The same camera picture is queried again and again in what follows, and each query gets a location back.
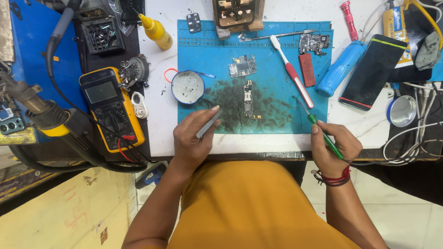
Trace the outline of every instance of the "toothbrush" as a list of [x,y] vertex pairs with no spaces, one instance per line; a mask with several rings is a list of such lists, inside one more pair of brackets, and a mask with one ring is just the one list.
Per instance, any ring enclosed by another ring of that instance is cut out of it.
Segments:
[[288,72],[292,81],[295,83],[295,85],[299,89],[299,92],[302,95],[302,98],[305,100],[306,105],[309,108],[313,108],[314,103],[312,102],[311,97],[309,96],[309,94],[307,93],[306,89],[304,88],[302,82],[300,81],[299,75],[295,71],[294,67],[289,63],[288,59],[286,59],[286,56],[284,56],[283,51],[281,50],[281,47],[280,47],[280,43],[277,40],[277,37],[275,35],[271,35],[270,39],[271,39],[272,46],[274,46],[274,48],[280,52],[281,58],[283,58],[284,63],[286,65],[286,71]]

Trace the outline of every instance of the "phone screen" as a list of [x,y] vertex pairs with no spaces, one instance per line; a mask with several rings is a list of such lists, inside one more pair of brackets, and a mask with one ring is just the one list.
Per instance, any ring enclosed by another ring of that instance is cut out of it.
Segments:
[[339,101],[369,111],[406,46],[405,42],[374,35]]

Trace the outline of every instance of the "person's left hand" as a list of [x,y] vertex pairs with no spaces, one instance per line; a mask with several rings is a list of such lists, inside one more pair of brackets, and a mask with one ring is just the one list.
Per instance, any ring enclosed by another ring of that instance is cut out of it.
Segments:
[[221,123],[220,119],[212,124],[202,138],[197,138],[197,132],[214,117],[219,107],[217,105],[211,110],[192,112],[174,129],[175,156],[172,160],[182,173],[191,175],[211,151],[215,127]]

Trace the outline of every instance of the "hand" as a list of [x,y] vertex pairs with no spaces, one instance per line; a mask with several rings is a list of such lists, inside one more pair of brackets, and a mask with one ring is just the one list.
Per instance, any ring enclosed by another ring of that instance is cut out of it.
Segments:
[[175,156],[172,161],[181,173],[190,176],[211,151],[215,127],[221,123],[220,119],[212,124],[202,138],[197,138],[197,132],[214,117],[219,107],[217,105],[211,110],[192,112],[174,129]]
[[354,160],[363,149],[363,146],[343,125],[326,124],[320,120],[317,121],[317,124],[312,125],[311,144],[312,157],[315,164],[319,167],[323,176],[340,178],[348,163],[339,159],[332,151],[326,149],[322,129],[327,134],[334,136],[335,146],[342,153],[343,158],[348,161]]

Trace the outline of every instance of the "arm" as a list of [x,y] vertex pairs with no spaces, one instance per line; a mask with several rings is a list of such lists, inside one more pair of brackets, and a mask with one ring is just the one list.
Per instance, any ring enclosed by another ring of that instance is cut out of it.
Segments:
[[175,156],[132,221],[122,249],[139,249],[148,245],[166,248],[177,219],[182,191],[211,151],[215,127],[220,120],[215,121],[203,138],[197,138],[197,132],[217,112],[218,105],[211,110],[195,111],[174,129]]
[[[326,148],[322,129],[334,136],[337,148],[349,161],[358,156],[362,145],[343,125],[321,121],[312,125],[311,144],[315,164],[323,176],[339,178],[348,163]],[[363,249],[388,248],[363,208],[351,181],[338,187],[326,187],[326,219],[331,226]]]

